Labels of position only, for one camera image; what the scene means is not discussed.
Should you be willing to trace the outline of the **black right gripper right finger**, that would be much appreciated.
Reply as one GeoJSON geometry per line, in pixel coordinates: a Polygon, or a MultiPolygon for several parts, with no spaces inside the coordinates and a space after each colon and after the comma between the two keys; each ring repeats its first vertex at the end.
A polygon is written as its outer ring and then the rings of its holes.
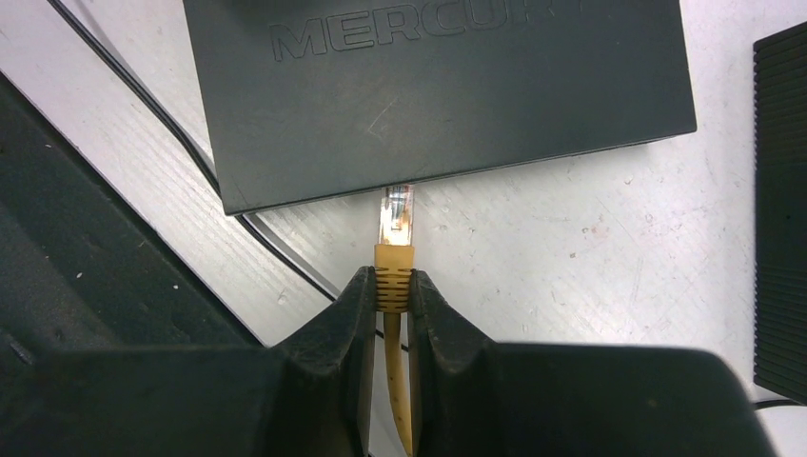
{"type": "Polygon", "coordinates": [[[716,355],[682,348],[499,343],[429,276],[409,294],[418,456],[771,456],[716,355]]]}

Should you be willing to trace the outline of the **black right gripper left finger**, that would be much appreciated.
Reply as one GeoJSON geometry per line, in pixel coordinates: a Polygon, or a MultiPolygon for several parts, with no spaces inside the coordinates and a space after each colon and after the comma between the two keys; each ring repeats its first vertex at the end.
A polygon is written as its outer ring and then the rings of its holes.
{"type": "Polygon", "coordinates": [[[376,274],[270,348],[62,351],[1,391],[5,456],[365,456],[376,274]]]}

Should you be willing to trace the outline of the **black Mercury switch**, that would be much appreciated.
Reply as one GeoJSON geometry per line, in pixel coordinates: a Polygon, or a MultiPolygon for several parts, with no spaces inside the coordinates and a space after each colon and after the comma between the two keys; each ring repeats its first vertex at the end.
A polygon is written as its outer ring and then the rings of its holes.
{"type": "Polygon", "coordinates": [[[697,128],[676,1],[187,1],[224,210],[697,128]]]}

